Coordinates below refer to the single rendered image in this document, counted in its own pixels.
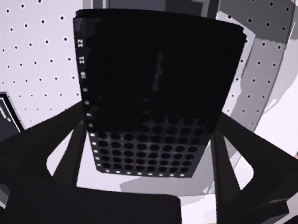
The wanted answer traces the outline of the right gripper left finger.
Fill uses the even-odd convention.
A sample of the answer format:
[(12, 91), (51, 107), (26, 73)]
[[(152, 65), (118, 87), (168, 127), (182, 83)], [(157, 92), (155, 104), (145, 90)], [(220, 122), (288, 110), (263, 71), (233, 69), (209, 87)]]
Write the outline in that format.
[[(48, 157), (71, 132), (68, 147), (52, 177), (47, 168)], [(77, 186), (86, 132), (81, 100), (59, 115), (0, 141), (0, 167), (33, 179)]]

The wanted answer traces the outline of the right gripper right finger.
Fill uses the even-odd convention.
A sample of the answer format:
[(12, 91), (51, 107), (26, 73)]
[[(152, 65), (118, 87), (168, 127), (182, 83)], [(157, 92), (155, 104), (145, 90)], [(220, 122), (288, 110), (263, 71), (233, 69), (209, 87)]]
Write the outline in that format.
[[(242, 190), (223, 136), (253, 168), (253, 179)], [(237, 224), (255, 209), (282, 204), (298, 192), (298, 159), (249, 131), (226, 113), (221, 112), (210, 137), (210, 148), (217, 224)]]

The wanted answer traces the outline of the black well plate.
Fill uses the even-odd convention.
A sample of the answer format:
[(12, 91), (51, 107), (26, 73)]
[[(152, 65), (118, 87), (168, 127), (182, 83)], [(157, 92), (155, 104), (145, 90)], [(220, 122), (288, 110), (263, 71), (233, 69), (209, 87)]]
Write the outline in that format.
[(233, 84), (243, 27), (177, 12), (89, 8), (76, 11), (73, 36), (97, 171), (192, 179)]

